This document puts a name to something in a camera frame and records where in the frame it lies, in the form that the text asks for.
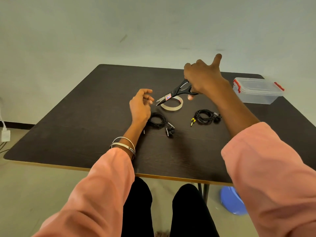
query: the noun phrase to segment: white wall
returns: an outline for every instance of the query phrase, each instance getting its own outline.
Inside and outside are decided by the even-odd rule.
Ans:
[[[98,64],[183,68],[223,54],[316,124],[316,0],[0,0],[6,121],[37,123]]]

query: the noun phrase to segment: baseboard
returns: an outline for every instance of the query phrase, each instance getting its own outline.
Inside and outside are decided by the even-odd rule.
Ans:
[[[25,123],[18,123],[18,122],[8,122],[5,121],[5,126],[7,128],[14,128],[14,129],[22,129],[22,130],[30,130],[34,124],[25,124]]]

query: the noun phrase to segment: table leg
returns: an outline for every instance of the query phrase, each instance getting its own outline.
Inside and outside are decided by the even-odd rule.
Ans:
[[[200,192],[201,196],[203,196],[201,183],[198,183],[197,186],[198,186],[198,191]]]
[[[210,189],[210,185],[209,184],[204,184],[203,185],[203,199],[204,199],[206,204],[207,204],[207,198],[209,196],[209,189]]]

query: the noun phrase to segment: scissors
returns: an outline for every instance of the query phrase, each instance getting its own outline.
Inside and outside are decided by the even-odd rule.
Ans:
[[[159,100],[157,100],[156,101],[156,102],[158,102],[157,105],[161,105],[162,103],[165,103],[167,100],[169,100],[172,97],[175,97],[177,95],[181,95],[181,94],[189,94],[189,95],[193,95],[193,96],[197,95],[198,93],[192,92],[192,85],[189,85],[184,90],[181,90],[181,88],[187,83],[189,83],[189,81],[184,79],[184,81],[178,87],[174,88],[171,93],[169,93],[169,94],[161,97]]]

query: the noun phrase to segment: blue object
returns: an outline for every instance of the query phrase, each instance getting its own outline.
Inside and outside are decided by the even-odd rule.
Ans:
[[[235,215],[247,214],[246,206],[240,199],[234,187],[224,186],[221,189],[221,203],[231,213]]]

